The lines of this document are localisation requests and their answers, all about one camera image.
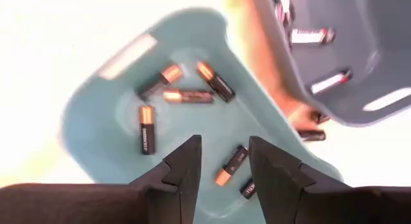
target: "light blue plastic tray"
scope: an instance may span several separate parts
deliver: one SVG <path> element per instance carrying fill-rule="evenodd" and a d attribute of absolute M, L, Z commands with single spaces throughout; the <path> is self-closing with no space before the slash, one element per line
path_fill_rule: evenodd
<path fill-rule="evenodd" d="M 248 146 L 251 135 L 340 178 L 337 170 L 308 152 L 255 76 L 231 52 L 226 25 L 225 19 L 211 10 L 174 13 L 147 30 L 157 44 L 119 76 L 111 80 L 100 77 L 106 64 L 78 89 L 64 116 L 64 142 L 97 183 L 131 182 L 193 134 L 200 134 L 203 140 L 195 223 L 265 222 L 257 196 L 246 200 L 239 193 L 250 176 L 247 160 L 225 187 L 214 182 L 225 158 L 238 144 Z M 141 155 L 137 107 L 143 102 L 134 96 L 133 88 L 174 61 L 185 74 L 175 86 L 209 89 L 195 71 L 198 60 L 214 67 L 236 92 L 235 99 L 230 103 L 216 98 L 213 105 L 187 105 L 169 104 L 154 96 L 151 105 L 155 107 L 157 153 Z"/>

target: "copper battery top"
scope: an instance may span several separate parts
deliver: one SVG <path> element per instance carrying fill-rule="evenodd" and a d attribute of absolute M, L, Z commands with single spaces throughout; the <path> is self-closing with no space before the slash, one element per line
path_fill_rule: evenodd
<path fill-rule="evenodd" d="M 204 62 L 197 63 L 197 72 L 200 74 L 201 77 L 203 77 L 205 81 L 210 81 L 214 78 L 215 75 L 215 72 L 210 67 L 210 65 Z"/>
<path fill-rule="evenodd" d="M 226 170 L 221 169 L 218 173 L 217 173 L 217 177 L 216 177 L 216 183 L 219 186 L 225 186 L 226 183 L 230 180 L 231 175 L 229 173 L 226 172 Z"/>
<path fill-rule="evenodd" d="M 164 99 L 171 102 L 181 102 L 182 95 L 178 89 L 166 89 L 163 93 Z"/>
<path fill-rule="evenodd" d="M 140 106 L 139 115 L 141 124 L 154 124 L 154 108 L 152 106 Z"/>
<path fill-rule="evenodd" d="M 167 79 L 169 83 L 173 83 L 174 81 L 181 78 L 182 71 L 177 65 L 171 65 L 167 67 L 161 74 Z"/>

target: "teal container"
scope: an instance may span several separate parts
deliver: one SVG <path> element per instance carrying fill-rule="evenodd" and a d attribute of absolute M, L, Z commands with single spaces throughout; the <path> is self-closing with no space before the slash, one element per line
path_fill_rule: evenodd
<path fill-rule="evenodd" d="M 239 192 L 250 176 L 247 160 L 225 187 L 214 182 L 230 152 L 239 144 L 248 146 L 251 135 L 340 178 L 334 167 L 303 146 L 256 77 L 232 53 L 226 26 L 226 20 L 212 10 L 190 9 L 171 14 L 144 34 L 157 41 L 151 49 L 115 77 L 107 78 L 107 69 L 121 66 L 121 58 L 130 55 L 131 49 L 138 53 L 133 43 L 129 44 L 77 90 L 65 112 L 64 142 L 95 182 L 127 184 L 160 163 L 193 134 L 200 134 L 203 140 L 195 223 L 265 222 L 258 197 L 246 200 Z M 213 66 L 231 86 L 235 99 L 226 103 L 216 98 L 212 105 L 189 105 L 169 104 L 161 95 L 153 96 L 149 104 L 155 107 L 157 152 L 142 155 L 137 108 L 144 103 L 134 95 L 133 88 L 176 62 L 184 71 L 184 78 L 173 86 L 209 89 L 195 71 L 200 60 Z"/>

